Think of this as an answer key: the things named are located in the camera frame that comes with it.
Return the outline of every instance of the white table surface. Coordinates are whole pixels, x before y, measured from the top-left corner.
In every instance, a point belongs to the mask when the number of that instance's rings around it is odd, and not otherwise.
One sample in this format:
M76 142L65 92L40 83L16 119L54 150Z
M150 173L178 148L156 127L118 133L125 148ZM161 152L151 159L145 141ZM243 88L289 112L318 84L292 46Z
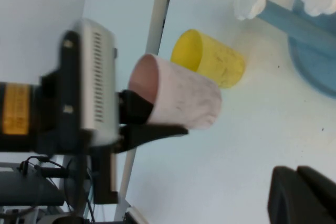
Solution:
M309 165L336 180L336 100L295 70L287 37L265 22L239 22L233 0L171 0L159 55L197 28L239 50L246 72L222 90L206 131L137 150L127 200L149 223L269 223L272 169ZM290 8L294 0L272 0Z
M85 0L83 17L114 33L117 41L117 89L127 88L131 72L145 52L157 53L167 0ZM126 153L118 155L118 190ZM96 207L96 221L113 221L115 205Z

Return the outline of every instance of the black object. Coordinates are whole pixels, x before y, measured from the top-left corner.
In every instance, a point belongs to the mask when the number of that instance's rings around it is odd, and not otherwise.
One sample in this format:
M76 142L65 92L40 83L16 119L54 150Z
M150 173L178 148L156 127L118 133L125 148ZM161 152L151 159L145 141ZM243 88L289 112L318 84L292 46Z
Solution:
M144 124L153 110L153 104L131 90L119 93L119 123Z
M32 166L23 176L19 166L0 163L0 206L32 206L38 198L41 206L63 205L65 199L57 187L39 176Z
M336 184L310 167L275 167L268 213L271 224L334 224Z
M118 192L111 188L116 182L111 180L111 153L110 146L91 149L93 199L97 205L118 203Z
M120 128L121 140L113 146L115 153L126 152L153 140L172 136L183 136L188 130L175 125L136 125L128 124Z

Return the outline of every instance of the cup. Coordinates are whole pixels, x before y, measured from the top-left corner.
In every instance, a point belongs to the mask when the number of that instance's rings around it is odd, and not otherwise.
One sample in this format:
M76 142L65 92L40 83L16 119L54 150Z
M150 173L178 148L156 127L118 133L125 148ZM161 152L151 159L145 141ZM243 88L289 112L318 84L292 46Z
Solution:
M181 35L171 61L208 77L221 88L235 85L245 71L240 53L195 29Z
M151 54L136 64L128 89L154 104L147 124L206 129L216 121L222 104L212 80Z

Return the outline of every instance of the cable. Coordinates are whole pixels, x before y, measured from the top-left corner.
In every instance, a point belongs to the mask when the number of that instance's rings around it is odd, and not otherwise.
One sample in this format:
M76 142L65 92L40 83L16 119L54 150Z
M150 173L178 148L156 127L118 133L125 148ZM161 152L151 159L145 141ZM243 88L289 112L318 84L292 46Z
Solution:
M72 160L73 160L73 158L70 159L69 163L67 164L67 167L66 167L67 171L69 171L69 167L70 167L70 164L71 164ZM70 208L70 204L69 204L69 199L68 199L68 191L67 191L66 179L63 179L63 187L64 187L65 201L68 204L69 212L72 212L72 210Z
M92 188L92 194L93 194L93 178L92 178L92 170L91 170L89 167L87 167L87 169L88 169L88 174L89 174L89 177L90 177L90 180L91 180L91 188ZM93 203L93 214L95 214L95 213L94 213L95 208L96 208L96 204Z
M49 178L49 182L52 183L54 186L56 186L55 182L51 178Z
M86 202L88 204L88 207L89 207L89 210L90 210L90 214L91 214L91 220L92 220L92 223L95 223L96 220L94 219L94 213L93 213L93 210L92 210L92 207L91 207L91 203L89 201L89 198L86 198Z

